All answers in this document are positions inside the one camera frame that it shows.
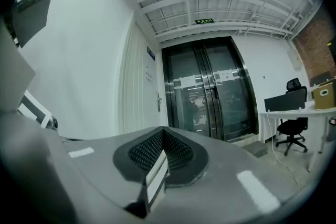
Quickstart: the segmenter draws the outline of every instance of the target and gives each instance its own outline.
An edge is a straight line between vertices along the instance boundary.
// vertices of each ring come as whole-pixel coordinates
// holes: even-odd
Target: glass door
[[[228,40],[163,50],[169,125],[229,141],[254,131],[252,92]]]
[[[165,50],[164,57],[169,125],[221,139],[212,90],[199,51],[192,45]]]
[[[222,42],[207,43],[203,48],[216,80],[224,140],[249,133],[254,111],[250,109],[246,81],[234,53]]]

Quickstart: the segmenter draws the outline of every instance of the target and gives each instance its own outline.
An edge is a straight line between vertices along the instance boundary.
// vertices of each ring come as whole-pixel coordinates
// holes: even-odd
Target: office chair
[[[287,93],[302,90],[305,89],[305,100],[307,101],[307,88],[305,86],[301,86],[301,83],[298,78],[292,79],[287,82]],[[308,129],[308,118],[297,118],[296,120],[287,120],[283,122],[281,120],[281,124],[278,126],[278,132],[281,134],[287,135],[287,139],[281,142],[276,143],[276,147],[279,146],[279,144],[285,144],[289,143],[289,146],[287,147],[284,156],[287,156],[288,151],[292,144],[297,144],[304,148],[304,152],[307,152],[308,149],[305,145],[299,142],[299,140],[302,140],[303,142],[306,140],[302,135],[303,130]]]

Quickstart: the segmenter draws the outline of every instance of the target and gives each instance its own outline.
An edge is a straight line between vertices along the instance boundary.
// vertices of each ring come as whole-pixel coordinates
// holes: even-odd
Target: door handle
[[[215,93],[215,98],[218,99],[218,91],[217,91],[217,86],[214,85],[212,87],[210,87],[209,89],[206,89],[207,91],[211,91],[211,90],[214,90],[214,93]]]
[[[161,111],[161,108],[160,108],[161,100],[162,100],[162,98],[160,98],[159,92],[156,92],[156,101],[157,101],[158,112]]]

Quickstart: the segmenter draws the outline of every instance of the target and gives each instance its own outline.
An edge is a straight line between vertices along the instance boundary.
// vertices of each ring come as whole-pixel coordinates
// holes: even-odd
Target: sign
[[[202,20],[196,20],[195,22],[197,25],[202,25],[202,24],[213,24],[215,21],[212,19],[202,19]]]
[[[153,77],[151,74],[149,74],[147,71],[146,71],[146,81],[152,83],[153,82]]]
[[[153,58],[153,60],[155,61],[155,55],[148,46],[147,46],[147,52]]]

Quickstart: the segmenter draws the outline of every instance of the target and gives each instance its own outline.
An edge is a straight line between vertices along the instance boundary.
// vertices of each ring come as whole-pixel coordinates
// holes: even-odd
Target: cardboard box
[[[336,80],[330,80],[322,83],[313,91],[315,100],[315,109],[330,109],[336,106]]]

